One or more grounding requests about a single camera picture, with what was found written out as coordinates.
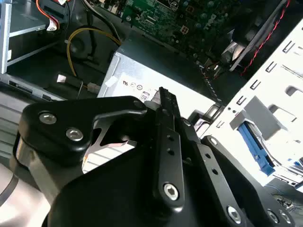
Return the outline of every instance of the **black metal mount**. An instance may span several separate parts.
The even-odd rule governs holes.
[[[200,141],[191,122],[180,116],[173,94],[163,88],[159,94],[155,109],[126,96],[24,110],[22,143],[15,146],[19,161],[34,150],[65,169],[80,165],[95,143],[97,126],[102,144],[137,142],[136,148],[71,179],[52,203],[49,227],[294,226],[288,212],[219,141],[212,136]]]

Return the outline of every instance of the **black wire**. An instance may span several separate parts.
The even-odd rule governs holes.
[[[100,19],[101,21],[104,22],[104,24],[106,24],[106,26],[109,28],[110,32],[113,34],[113,37],[115,37],[117,40],[119,40],[115,30],[113,29],[113,27],[111,26],[111,24],[104,19],[103,17],[101,17],[100,15],[98,15],[97,13],[95,13],[94,11],[92,11],[84,2],[84,0],[81,0],[82,4],[84,5],[84,7],[86,8],[86,10],[90,11],[92,13],[92,15],[94,15],[95,17],[97,17],[98,19]]]
[[[92,22],[91,22],[91,12],[86,11],[86,18],[87,18],[87,23],[88,26],[92,26]],[[95,33],[92,30],[89,30],[89,36],[90,36],[90,43],[91,43],[91,52],[89,53],[90,57],[93,57],[95,55],[96,52],[96,47],[97,47],[97,42],[96,42],[96,38],[95,38]]]
[[[65,2],[65,6],[67,8],[67,25],[66,25],[66,28],[65,28],[65,39],[66,39],[67,31],[68,31],[68,28],[69,28],[70,22],[71,22],[71,9],[70,9],[70,6],[67,3],[67,1]]]

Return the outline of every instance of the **red wire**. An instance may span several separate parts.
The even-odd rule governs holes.
[[[244,73],[246,72],[246,70],[252,65],[253,61],[255,60],[257,54],[259,53],[259,51],[262,49],[262,47],[264,46],[264,44],[268,41],[268,39],[272,36],[273,32],[275,31],[275,29],[277,28],[278,24],[280,23],[281,19],[284,17],[285,14],[285,10],[287,9],[287,7],[290,4],[290,0],[287,1],[287,5],[283,8],[281,16],[279,18],[278,21],[276,21],[274,29],[268,34],[267,38],[262,42],[262,44],[259,46],[259,48],[255,51],[254,56],[252,57],[252,59],[250,60],[250,63],[248,64],[248,66],[245,67],[245,69],[243,70],[243,72],[241,73],[241,76],[244,75]]]
[[[46,16],[47,18],[49,18],[50,20],[52,20],[54,23],[56,23],[57,26],[58,26],[58,29],[60,29],[60,23],[59,23],[59,21],[58,21],[56,18],[54,18],[53,16],[46,14],[46,13],[40,8],[40,6],[39,6],[39,0],[36,0],[36,6],[37,6],[38,10],[39,10],[44,16]]]

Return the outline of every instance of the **capacitor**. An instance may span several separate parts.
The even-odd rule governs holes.
[[[202,13],[200,16],[202,19],[206,19],[207,18],[207,14],[206,13]]]
[[[132,20],[132,17],[131,16],[127,16],[126,17],[126,21],[130,22]]]
[[[201,25],[200,23],[196,23],[196,24],[195,24],[195,27],[196,27],[196,28],[201,28],[202,25]]]
[[[207,6],[208,6],[209,8],[213,7],[213,6],[214,6],[214,2],[213,2],[213,1],[209,1],[208,4],[207,4]]]

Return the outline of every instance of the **black bracket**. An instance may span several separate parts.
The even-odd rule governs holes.
[[[164,205],[161,212],[178,213],[185,202],[180,135],[175,131],[175,117],[180,113],[175,95],[162,87],[159,93],[153,196]]]
[[[146,106],[132,96],[39,103],[24,109],[19,134],[32,149],[61,165],[72,166],[82,161],[96,125],[102,128],[103,124],[129,116],[143,117],[146,113]],[[70,139],[67,132],[70,130],[73,136],[72,129],[77,129],[82,138]]]

